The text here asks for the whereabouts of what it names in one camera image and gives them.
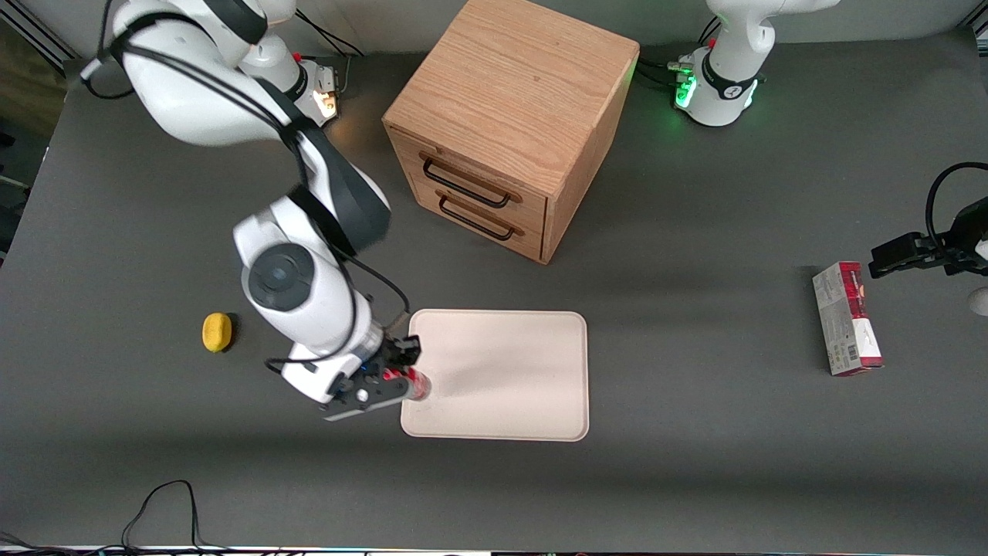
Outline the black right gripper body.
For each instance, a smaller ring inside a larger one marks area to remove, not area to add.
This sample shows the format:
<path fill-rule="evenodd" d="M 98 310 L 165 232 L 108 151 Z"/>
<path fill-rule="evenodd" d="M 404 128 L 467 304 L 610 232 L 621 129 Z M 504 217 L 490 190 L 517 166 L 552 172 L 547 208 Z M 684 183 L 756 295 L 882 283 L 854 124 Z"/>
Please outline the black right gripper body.
<path fill-rule="evenodd" d="M 386 369 L 406 369 L 409 370 L 409 375 L 411 376 L 410 368 L 400 368 L 392 365 L 392 338 L 401 339 L 396 337 L 385 337 L 382 341 L 381 347 L 374 352 L 374 355 L 370 356 L 360 368 L 357 369 L 357 377 L 363 379 L 364 382 L 368 382 L 373 385 L 384 384 L 389 382 L 384 382 L 382 380 L 382 374 Z"/>

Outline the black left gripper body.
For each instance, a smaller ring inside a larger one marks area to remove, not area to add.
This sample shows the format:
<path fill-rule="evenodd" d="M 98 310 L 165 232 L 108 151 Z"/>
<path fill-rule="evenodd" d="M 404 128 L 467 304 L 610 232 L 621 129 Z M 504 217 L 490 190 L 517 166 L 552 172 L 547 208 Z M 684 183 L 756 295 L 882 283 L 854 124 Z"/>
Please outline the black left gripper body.
<path fill-rule="evenodd" d="M 963 208 L 945 232 L 936 231 L 929 212 L 929 235 L 947 276 L 987 274 L 987 197 Z"/>

